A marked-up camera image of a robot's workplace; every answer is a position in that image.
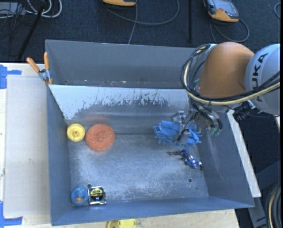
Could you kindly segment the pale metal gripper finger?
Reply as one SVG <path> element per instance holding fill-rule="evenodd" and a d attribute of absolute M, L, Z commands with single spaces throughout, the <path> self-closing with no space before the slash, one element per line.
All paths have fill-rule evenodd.
<path fill-rule="evenodd" d="M 177 144 L 180 148 L 190 147 L 189 139 L 191 132 L 189 129 L 184 129 L 177 137 Z"/>
<path fill-rule="evenodd" d="M 184 111 L 177 111 L 172 117 L 171 120 L 174 124 L 177 124 L 180 126 L 180 128 L 185 128 L 186 127 L 186 113 Z"/>

